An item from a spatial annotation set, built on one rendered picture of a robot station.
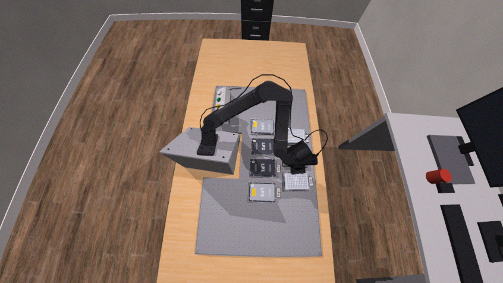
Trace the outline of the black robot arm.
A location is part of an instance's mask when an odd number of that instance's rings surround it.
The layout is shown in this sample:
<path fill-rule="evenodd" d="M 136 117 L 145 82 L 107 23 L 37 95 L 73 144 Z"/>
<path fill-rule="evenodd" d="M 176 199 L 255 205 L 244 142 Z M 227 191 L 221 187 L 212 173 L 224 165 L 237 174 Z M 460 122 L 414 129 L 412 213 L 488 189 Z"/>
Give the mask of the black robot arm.
<path fill-rule="evenodd" d="M 293 101 L 293 95 L 286 88 L 278 84 L 276 85 L 276 83 L 274 83 L 274 86 L 272 82 L 268 82 L 270 81 L 263 82 L 259 87 L 257 86 L 252 91 L 204 118 L 204 125 L 201 128 L 202 139 L 197 150 L 197 155 L 213 156 L 218 140 L 216 128 L 249 108 L 270 100 L 276 101 L 275 137 L 273 140 L 274 155 L 280 158 L 283 164 L 296 170 L 304 169 L 304 165 L 317 165 L 318 159 L 316 154 L 312 153 L 303 140 L 287 149 L 291 108 L 291 102 L 289 101 Z"/>

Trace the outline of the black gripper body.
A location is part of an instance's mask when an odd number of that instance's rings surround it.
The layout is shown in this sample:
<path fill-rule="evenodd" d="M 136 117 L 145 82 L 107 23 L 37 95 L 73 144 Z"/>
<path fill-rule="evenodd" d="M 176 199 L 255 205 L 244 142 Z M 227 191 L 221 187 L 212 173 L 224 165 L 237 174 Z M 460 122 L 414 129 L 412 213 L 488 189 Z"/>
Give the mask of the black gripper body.
<path fill-rule="evenodd" d="M 304 166 L 304 169 L 300 169 L 300 170 L 293 169 L 293 167 L 290 167 L 290 168 L 291 168 L 291 174 L 304 174 L 304 173 L 306 173 L 305 166 Z"/>

